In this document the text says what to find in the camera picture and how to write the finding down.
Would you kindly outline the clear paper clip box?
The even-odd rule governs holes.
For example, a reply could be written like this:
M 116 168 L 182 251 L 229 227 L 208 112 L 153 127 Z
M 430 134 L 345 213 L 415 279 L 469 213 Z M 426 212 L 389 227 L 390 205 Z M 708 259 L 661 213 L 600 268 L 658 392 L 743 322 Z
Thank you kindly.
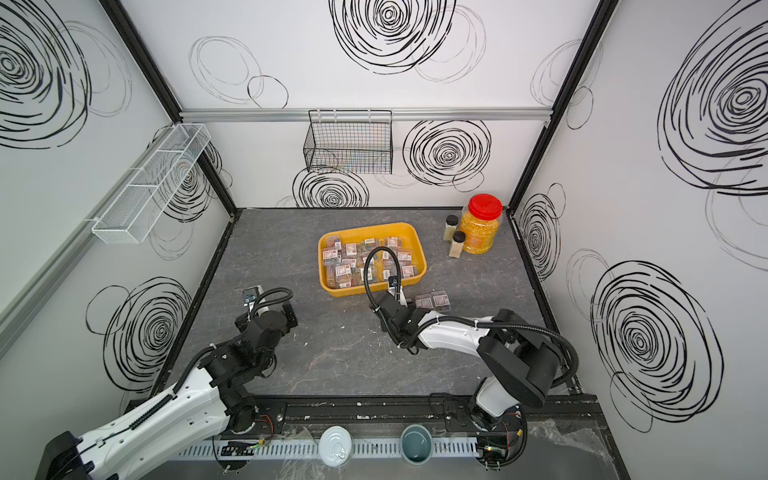
M 451 303 L 448 294 L 445 291 L 434 291 L 431 293 L 433 307 L 438 312 L 449 312 Z
M 430 294 L 417 295 L 414 298 L 414 303 L 419 309 L 432 310 L 434 308 L 432 296 Z

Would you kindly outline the yellow plastic storage tray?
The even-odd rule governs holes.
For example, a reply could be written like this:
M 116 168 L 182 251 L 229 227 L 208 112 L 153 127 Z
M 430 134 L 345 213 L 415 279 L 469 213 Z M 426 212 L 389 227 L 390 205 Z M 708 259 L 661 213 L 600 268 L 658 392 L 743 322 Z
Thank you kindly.
M 325 251 L 329 249 L 327 246 L 329 239 L 336 239 L 339 245 L 346 245 L 353 242 L 362 243 L 370 238 L 381 240 L 389 237 L 400 238 L 404 249 L 411 252 L 411 264 L 402 267 L 401 285 L 418 284 L 428 270 L 427 260 L 416 229 L 411 224 L 401 222 L 352 228 L 323 235 L 317 244 L 318 272 L 322 288 L 335 298 L 365 293 L 362 280 L 347 282 L 347 288 L 332 287 L 332 283 L 335 282 L 335 274 L 330 273 L 329 265 L 326 264 L 325 260 Z

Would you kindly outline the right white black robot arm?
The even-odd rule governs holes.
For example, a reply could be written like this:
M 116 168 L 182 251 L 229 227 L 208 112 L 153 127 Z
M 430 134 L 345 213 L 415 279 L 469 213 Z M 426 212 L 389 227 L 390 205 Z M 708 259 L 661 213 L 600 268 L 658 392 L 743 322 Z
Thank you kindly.
M 572 379 L 575 347 L 561 334 L 524 321 L 508 309 L 464 318 L 418 308 L 397 295 L 370 295 L 370 308 L 397 347 L 416 355 L 445 349 L 482 360 L 490 371 L 469 401 L 472 422 L 483 431 L 515 407 L 542 407 L 551 388 Z

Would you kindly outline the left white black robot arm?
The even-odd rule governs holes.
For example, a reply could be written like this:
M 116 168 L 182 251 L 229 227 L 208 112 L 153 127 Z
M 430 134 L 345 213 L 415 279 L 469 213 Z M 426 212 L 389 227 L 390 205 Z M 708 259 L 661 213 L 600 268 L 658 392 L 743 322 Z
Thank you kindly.
M 237 321 L 238 335 L 199 351 L 179 380 L 146 402 L 81 436 L 48 442 L 38 479 L 139 479 L 198 441 L 260 421 L 246 384 L 268 377 L 280 340 L 297 325 L 289 301 L 262 301 Z

